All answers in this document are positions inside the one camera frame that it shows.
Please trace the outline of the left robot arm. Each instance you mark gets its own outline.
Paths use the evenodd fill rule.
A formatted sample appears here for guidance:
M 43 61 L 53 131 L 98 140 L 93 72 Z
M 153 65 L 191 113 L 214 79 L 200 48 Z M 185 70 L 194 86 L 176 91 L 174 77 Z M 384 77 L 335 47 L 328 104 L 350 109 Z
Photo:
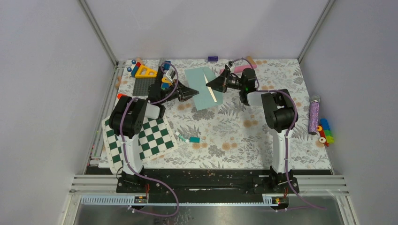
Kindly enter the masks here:
M 145 188 L 143 161 L 177 148 L 176 139 L 163 118 L 163 103 L 174 99 L 183 102 L 198 94 L 179 81 L 166 89 L 162 89 L 161 82 L 154 82 L 148 87 L 147 99 L 121 96 L 118 100 L 108 126 L 120 143 L 122 172 L 133 192 L 139 193 Z

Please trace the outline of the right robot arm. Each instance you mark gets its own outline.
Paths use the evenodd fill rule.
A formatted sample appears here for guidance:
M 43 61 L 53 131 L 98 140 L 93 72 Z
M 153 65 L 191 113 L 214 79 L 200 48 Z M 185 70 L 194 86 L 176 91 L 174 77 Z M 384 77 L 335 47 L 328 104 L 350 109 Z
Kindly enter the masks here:
M 252 68 L 245 68 L 240 77 L 230 69 L 224 71 L 206 86 L 225 93 L 232 88 L 239 91 L 241 103 L 261 106 L 266 124 L 273 138 L 273 159 L 270 167 L 269 187 L 275 193 L 293 187 L 293 172 L 289 163 L 289 136 L 298 120 L 297 109 L 288 90 L 260 91 L 255 87 L 257 76 Z

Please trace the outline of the green white glue stick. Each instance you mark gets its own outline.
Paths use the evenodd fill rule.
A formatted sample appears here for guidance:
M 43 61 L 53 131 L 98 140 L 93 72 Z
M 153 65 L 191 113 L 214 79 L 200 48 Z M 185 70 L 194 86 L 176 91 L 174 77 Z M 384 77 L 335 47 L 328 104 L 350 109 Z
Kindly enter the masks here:
M 176 135 L 180 140 L 182 140 L 183 142 L 185 142 L 185 143 L 188 143 L 188 142 L 189 142 L 189 139 L 185 138 L 180 132 L 176 131 L 176 132 L 175 132 L 175 135 Z

